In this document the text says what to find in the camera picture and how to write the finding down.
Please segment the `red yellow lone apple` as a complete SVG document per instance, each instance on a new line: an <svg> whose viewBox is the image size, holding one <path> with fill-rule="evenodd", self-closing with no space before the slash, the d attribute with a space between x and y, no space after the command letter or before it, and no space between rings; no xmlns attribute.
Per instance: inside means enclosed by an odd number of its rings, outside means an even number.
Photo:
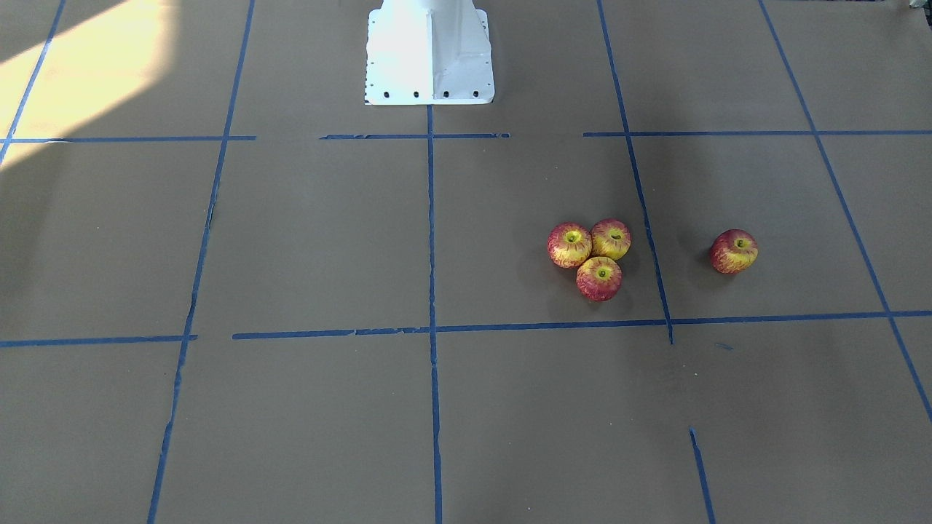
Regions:
<svg viewBox="0 0 932 524"><path fill-rule="evenodd" d="M758 258L755 238L743 229L729 229L714 239L709 249L710 264L722 274L736 274L748 269Z"/></svg>

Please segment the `red yellow apple front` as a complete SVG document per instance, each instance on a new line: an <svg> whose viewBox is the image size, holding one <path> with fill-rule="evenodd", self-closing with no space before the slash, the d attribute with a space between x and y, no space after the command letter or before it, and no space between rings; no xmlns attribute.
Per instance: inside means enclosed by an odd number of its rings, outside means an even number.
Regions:
<svg viewBox="0 0 932 524"><path fill-rule="evenodd" d="M596 256L577 269L575 283L589 301L604 302L614 298L623 282L620 265L606 256Z"/></svg>

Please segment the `red yellow apple back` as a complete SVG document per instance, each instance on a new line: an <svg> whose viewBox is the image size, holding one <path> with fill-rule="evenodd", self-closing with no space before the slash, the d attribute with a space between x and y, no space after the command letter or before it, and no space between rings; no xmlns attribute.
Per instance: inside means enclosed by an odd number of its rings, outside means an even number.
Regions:
<svg viewBox="0 0 932 524"><path fill-rule="evenodd" d="M616 218L605 218L591 229L593 258L618 261L630 250L631 233L626 224Z"/></svg>

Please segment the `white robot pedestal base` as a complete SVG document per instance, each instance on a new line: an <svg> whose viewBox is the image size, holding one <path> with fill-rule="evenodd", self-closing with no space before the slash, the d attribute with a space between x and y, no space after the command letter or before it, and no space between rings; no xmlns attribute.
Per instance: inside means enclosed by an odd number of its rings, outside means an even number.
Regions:
<svg viewBox="0 0 932 524"><path fill-rule="evenodd" d="M384 1L367 30L364 103L493 102L489 17L473 1Z"/></svg>

